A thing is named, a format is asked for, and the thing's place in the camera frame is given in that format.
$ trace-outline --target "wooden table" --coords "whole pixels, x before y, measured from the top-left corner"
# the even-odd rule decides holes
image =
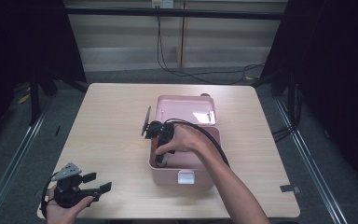
[[[255,195],[268,217],[297,217],[299,208],[255,89],[243,86],[92,84],[77,114],[56,171],[69,161],[97,179],[82,189],[112,181],[112,190],[85,209],[88,218],[229,217],[215,186],[157,186],[148,165],[150,140],[141,136],[145,112],[154,117],[160,95],[214,99],[222,147],[232,170]]]

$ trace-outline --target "human hand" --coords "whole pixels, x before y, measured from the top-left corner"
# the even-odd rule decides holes
[[[46,208],[48,215],[47,215],[47,223],[54,223],[54,224],[72,224],[75,223],[77,215],[89,206],[94,199],[92,196],[88,196],[82,199],[77,205],[71,208],[63,208],[60,207],[56,201],[50,200],[54,198],[54,190],[56,189],[56,185],[52,187],[48,192],[48,206]]]
[[[212,142],[200,131],[184,124],[174,124],[174,135],[171,142],[156,149],[161,155],[171,150],[200,152],[205,148],[215,148]]]

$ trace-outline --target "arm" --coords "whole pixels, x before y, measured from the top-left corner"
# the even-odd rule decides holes
[[[255,196],[222,161],[215,146],[202,133],[185,125],[175,125],[172,141],[157,148],[156,154],[173,149],[196,153],[235,223],[269,223]]]

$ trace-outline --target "pink box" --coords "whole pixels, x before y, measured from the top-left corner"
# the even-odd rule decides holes
[[[209,96],[159,96],[155,120],[165,122],[167,119],[183,119],[198,124],[220,144],[220,132],[214,127],[217,122],[214,102]],[[152,139],[149,157],[149,165],[156,184],[213,185],[202,162],[193,152],[168,153],[167,165],[163,168],[158,167],[155,163],[157,143],[157,139]]]

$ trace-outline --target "forearm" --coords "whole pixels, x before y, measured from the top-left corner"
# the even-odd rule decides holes
[[[204,147],[197,150],[196,154],[210,174],[235,223],[269,223],[255,196],[221,160],[217,151]]]

